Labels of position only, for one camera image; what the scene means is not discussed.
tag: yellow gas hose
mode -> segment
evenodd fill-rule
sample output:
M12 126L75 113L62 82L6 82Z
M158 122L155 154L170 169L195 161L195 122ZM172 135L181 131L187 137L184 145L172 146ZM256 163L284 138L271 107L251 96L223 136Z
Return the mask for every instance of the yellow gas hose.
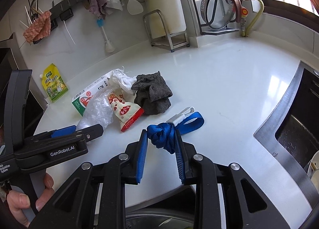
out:
M260 17L260 15L262 14L262 12L265 9L264 3L262 0L258 0L260 3L260 10L258 11L258 13L256 14L256 16L254 17L254 19L251 21L251 23L248 25L246 32L243 32L243 36L244 37L248 37L248 32L250 31L250 29L253 27L253 25L256 23L257 19Z

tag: finger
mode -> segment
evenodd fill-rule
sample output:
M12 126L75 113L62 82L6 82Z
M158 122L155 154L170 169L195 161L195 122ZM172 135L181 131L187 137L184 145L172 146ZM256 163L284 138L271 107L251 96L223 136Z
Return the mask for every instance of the finger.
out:
M45 187L48 189L52 188L54 185L53 178L47 173L45 173L43 183L44 183Z
M35 203L35 207L38 211L40 211L44 205L49 201L49 199L53 196L54 190L45 188L42 195L39 197L39 199Z
M28 227L30 222L24 215L22 209L30 207L29 197L23 193L11 190L7 195L9 209L14 218L24 226Z

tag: gray cloth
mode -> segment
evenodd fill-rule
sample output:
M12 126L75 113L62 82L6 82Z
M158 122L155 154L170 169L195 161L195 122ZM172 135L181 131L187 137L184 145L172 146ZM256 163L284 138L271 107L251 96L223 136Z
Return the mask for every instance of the gray cloth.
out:
M170 106L169 97L173 96L160 72L154 74L141 74L131 89L137 90L134 103L144 109L147 115L164 113Z
M97 16L98 19L101 19L101 18L105 19L105 16L106 16L105 0L89 0L89 1L90 1L89 11L93 13L95 16Z

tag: plastic bag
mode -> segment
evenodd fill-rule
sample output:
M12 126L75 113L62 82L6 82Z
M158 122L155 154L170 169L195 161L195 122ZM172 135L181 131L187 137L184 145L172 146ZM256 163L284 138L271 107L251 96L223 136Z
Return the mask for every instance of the plastic bag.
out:
M115 69L107 73L106 76L112 86L120 86L124 92L135 95L136 90L131 90L131 87L136 82L136 76L128 77L121 69Z
M90 99L76 130L96 124L100 124L105 129L109 124L113 123L113 110L110 107L107 96L115 89L116 87L114 86L107 86L104 89L100 89Z

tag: sink basin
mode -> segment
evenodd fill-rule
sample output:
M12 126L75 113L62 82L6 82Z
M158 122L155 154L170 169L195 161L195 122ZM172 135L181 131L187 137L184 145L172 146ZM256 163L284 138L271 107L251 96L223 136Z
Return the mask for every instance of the sink basin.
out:
M301 167L319 150L319 78L308 70L275 138Z
M287 91L254 137L285 168L312 208L319 194L304 170L319 150L319 76L300 62Z

